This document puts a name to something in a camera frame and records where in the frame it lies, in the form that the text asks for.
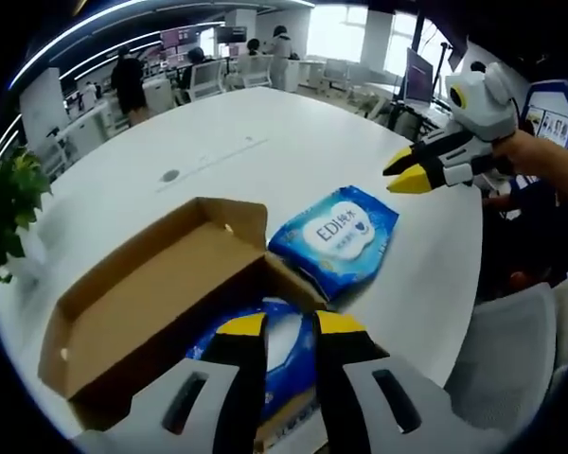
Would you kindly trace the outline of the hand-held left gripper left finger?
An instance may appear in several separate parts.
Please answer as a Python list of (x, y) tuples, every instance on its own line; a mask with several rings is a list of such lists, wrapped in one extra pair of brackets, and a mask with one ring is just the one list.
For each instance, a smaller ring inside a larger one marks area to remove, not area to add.
[(113, 427), (86, 430), (85, 453), (250, 453), (264, 402), (263, 312), (220, 326), (202, 359), (185, 358), (135, 394)]

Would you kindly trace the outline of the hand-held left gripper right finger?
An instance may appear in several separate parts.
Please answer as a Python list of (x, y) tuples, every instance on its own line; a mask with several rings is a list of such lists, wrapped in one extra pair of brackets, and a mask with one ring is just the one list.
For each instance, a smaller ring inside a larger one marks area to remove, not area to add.
[(316, 392), (333, 453), (456, 453), (449, 396), (348, 314), (312, 316)]

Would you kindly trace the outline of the person's right hand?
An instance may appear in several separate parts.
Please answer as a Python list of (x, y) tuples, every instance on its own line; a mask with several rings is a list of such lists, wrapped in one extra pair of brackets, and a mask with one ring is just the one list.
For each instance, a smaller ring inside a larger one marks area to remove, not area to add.
[(495, 158), (516, 174), (536, 176), (539, 173), (540, 140), (528, 132), (515, 130), (493, 145)]

